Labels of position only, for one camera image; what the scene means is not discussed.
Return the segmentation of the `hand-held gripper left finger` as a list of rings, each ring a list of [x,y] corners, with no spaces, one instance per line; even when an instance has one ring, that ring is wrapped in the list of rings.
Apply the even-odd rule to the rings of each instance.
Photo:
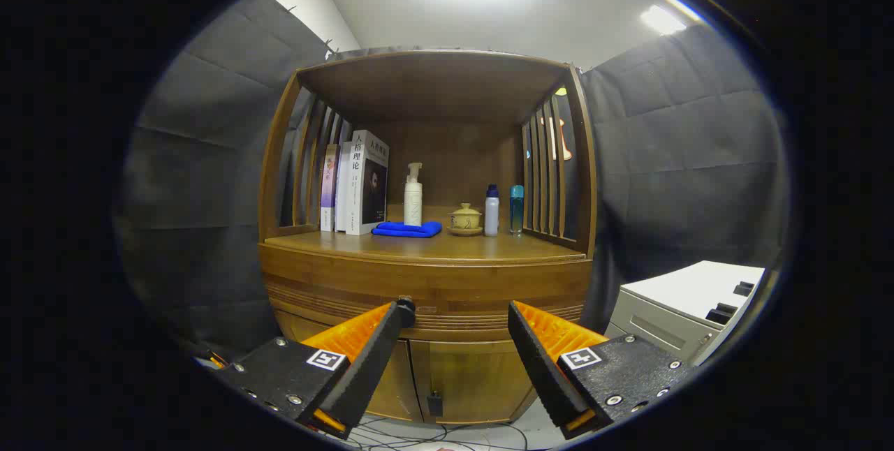
[[[275,337],[214,371],[248,400],[345,441],[360,423],[416,305],[396,300],[294,341]]]

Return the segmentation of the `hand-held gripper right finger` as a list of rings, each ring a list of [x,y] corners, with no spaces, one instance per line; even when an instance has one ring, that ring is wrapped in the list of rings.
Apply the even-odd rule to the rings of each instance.
[[[567,439],[628,420],[695,371],[637,334],[607,339],[518,300],[508,304],[508,330],[537,396]]]

